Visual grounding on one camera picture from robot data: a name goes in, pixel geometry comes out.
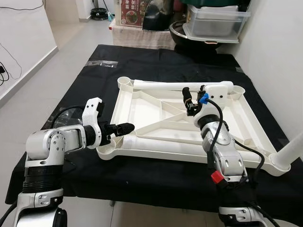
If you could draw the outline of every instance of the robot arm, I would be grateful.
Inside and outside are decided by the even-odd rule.
[[[36,131],[26,142],[25,181],[18,195],[14,227],[65,227],[66,211],[58,208],[63,200],[61,187],[65,153],[95,149],[110,143],[111,134],[127,135],[134,130],[129,123],[98,122],[104,103],[99,98],[87,101],[83,125]]]
[[[189,88],[182,90],[187,115],[194,116],[194,124],[200,128],[203,149],[207,153],[209,174],[216,184],[219,195],[219,217],[229,227],[267,227],[263,215],[255,208],[254,190],[248,180],[246,168],[235,140],[221,119],[227,98],[227,87],[202,86],[198,92],[198,104],[192,103]]]

